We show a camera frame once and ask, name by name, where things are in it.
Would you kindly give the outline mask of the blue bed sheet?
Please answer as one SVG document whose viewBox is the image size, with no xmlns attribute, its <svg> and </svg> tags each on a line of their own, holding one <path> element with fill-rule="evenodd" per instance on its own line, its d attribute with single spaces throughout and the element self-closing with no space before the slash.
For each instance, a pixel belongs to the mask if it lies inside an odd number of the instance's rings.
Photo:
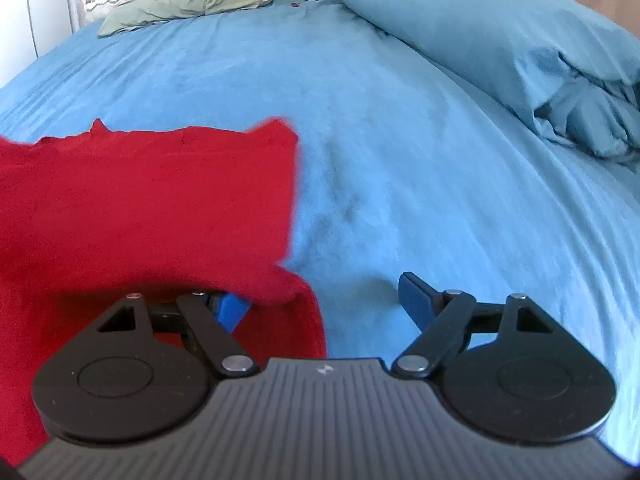
<svg viewBox="0 0 640 480">
<path fill-rule="evenodd" d="M 411 271 L 496 302 L 533 297 L 610 370 L 603 431 L 639 458 L 639 176 L 542 140 L 493 99 L 337 0 L 87 26 L 1 91 L 14 141 L 116 130 L 299 136 L 288 268 L 316 293 L 331 356 L 390 358 L 416 334 L 396 302 Z"/>
</svg>

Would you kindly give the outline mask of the blue rolled duvet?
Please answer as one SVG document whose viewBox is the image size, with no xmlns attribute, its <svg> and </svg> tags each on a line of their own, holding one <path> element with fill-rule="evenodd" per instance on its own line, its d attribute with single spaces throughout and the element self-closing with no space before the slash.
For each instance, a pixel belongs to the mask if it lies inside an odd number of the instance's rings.
<svg viewBox="0 0 640 480">
<path fill-rule="evenodd" d="M 547 140 L 639 160 L 639 40 L 574 0 L 341 0 Z"/>
</svg>

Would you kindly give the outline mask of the red small garment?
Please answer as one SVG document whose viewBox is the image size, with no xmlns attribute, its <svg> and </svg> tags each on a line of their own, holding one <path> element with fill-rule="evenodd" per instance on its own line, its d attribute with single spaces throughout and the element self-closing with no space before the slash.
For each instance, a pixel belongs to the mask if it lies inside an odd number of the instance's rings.
<svg viewBox="0 0 640 480">
<path fill-rule="evenodd" d="M 234 336 L 257 361 L 322 359 L 310 286 L 285 270 L 298 139 L 245 132 L 89 131 L 1 143 L 1 454 L 46 440 L 38 368 L 116 300 L 221 289 L 250 302 Z"/>
</svg>

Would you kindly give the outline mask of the white grey wardrobe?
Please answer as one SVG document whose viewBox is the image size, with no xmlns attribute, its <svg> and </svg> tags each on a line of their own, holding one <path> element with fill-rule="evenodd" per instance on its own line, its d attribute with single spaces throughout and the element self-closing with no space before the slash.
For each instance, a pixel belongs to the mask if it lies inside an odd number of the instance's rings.
<svg viewBox="0 0 640 480">
<path fill-rule="evenodd" d="M 1 83 L 79 28 L 79 0 L 1 0 Z"/>
</svg>

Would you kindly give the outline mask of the green pillow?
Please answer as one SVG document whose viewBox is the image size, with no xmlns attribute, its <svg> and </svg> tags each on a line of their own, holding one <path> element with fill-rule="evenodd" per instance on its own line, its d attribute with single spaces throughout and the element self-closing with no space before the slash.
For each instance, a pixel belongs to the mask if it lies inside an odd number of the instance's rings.
<svg viewBox="0 0 640 480">
<path fill-rule="evenodd" d="M 272 0 L 128 0 L 106 14 L 98 36 L 105 38 L 182 18 L 254 10 L 269 3 Z"/>
</svg>

